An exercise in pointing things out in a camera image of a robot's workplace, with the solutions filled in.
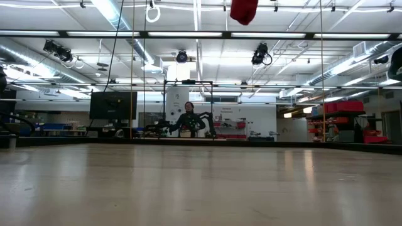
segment wall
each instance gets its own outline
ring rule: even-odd
[[[279,142],[311,142],[308,139],[306,119],[278,119]]]
[[[73,112],[89,112],[89,102],[18,102],[17,110],[59,110]],[[195,104],[195,112],[210,112],[209,104]],[[136,118],[138,113],[144,112],[144,105],[137,105]],[[163,112],[162,103],[146,104],[145,112]],[[248,132],[253,130],[260,132],[262,136],[268,136],[269,131],[276,132],[276,106],[275,105],[214,105],[214,115],[222,114],[222,118],[236,120],[245,117],[249,124]],[[138,120],[133,120],[133,127],[138,127]]]

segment pipe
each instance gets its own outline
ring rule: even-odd
[[[59,76],[65,80],[74,80],[74,83],[92,83],[93,80],[63,67],[60,63],[28,49],[10,39],[0,38],[0,58],[7,64],[24,65],[31,68],[31,72],[42,77],[52,78]]]
[[[400,44],[398,41],[383,41],[383,42],[366,42],[366,55],[362,60],[356,61],[354,58],[354,54],[350,53],[346,57],[337,60],[336,62],[331,63],[327,69],[324,72],[324,75],[322,76],[322,72],[317,72],[313,74],[308,82],[309,85],[316,85],[319,82],[322,82],[323,77],[324,79],[332,78],[333,76],[336,76],[342,72],[345,72],[348,69],[351,69],[352,67],[358,65],[359,62],[363,62],[365,60],[372,60],[373,58],[378,57],[378,55],[385,53],[392,47]]]
[[[120,10],[115,0],[91,0],[92,4],[102,13],[103,17],[113,26],[116,30],[118,26],[118,21],[120,17]],[[120,20],[120,27],[121,31],[132,31],[133,28],[127,22],[127,19],[121,15]],[[142,58],[146,64],[154,64],[154,59],[145,49],[144,46],[139,42],[137,39],[126,39],[126,41],[134,48],[134,51],[137,55]]]

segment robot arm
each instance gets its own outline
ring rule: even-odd
[[[198,114],[198,116],[200,117],[200,120],[202,120],[202,119],[207,119],[208,120],[209,132],[212,135],[216,135],[216,131],[215,131],[215,128],[214,128],[214,122],[212,120],[212,117],[213,117],[212,113],[203,112],[201,114]]]

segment black screen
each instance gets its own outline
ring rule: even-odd
[[[130,92],[96,92],[90,99],[91,119],[130,119]],[[137,92],[133,92],[133,116],[136,119]]]

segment floor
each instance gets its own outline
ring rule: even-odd
[[[402,156],[78,144],[0,153],[0,225],[402,225]]]

